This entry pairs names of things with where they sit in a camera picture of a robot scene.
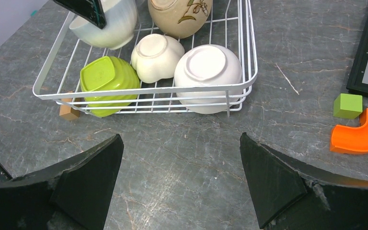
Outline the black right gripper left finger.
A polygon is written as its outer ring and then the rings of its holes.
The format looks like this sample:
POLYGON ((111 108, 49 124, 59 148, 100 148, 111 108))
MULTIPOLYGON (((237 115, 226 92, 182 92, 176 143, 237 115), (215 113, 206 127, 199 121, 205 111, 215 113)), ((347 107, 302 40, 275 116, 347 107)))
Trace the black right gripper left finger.
POLYGON ((87 230, 103 229, 123 151, 117 134, 16 178, 0 163, 0 230, 46 230, 57 211, 87 230))

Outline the tan ceramic floral bowl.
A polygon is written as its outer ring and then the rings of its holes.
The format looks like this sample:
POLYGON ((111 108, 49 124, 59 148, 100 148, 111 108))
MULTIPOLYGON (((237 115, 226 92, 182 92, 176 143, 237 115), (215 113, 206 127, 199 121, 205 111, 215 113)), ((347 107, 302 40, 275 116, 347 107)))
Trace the tan ceramic floral bowl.
POLYGON ((176 39, 192 36, 207 21, 212 0, 148 0, 150 16, 166 35, 176 39))

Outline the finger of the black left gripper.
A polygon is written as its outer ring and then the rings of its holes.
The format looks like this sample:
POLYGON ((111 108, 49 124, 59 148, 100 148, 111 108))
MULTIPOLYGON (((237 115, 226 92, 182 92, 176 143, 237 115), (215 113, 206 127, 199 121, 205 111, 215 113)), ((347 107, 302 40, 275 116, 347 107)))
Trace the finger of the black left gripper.
POLYGON ((53 0, 57 5, 75 13, 99 29, 107 25, 103 4, 100 0, 53 0))

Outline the large white ribbed bowl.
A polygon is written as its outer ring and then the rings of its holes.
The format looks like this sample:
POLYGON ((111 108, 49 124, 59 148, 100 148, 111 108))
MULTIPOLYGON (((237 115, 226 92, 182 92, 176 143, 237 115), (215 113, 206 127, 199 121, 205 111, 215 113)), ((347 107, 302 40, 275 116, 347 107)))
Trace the large white ribbed bowl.
POLYGON ((83 42, 99 48, 116 50, 134 36, 138 11, 133 0, 102 0, 106 26, 100 29, 77 16, 69 29, 83 42))

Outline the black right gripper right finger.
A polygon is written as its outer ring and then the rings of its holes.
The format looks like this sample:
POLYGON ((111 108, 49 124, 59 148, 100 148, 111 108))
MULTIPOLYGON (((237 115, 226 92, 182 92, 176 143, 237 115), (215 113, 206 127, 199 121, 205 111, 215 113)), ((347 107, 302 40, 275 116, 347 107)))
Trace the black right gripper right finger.
POLYGON ((240 137, 262 230, 368 230, 368 181, 335 174, 240 137))

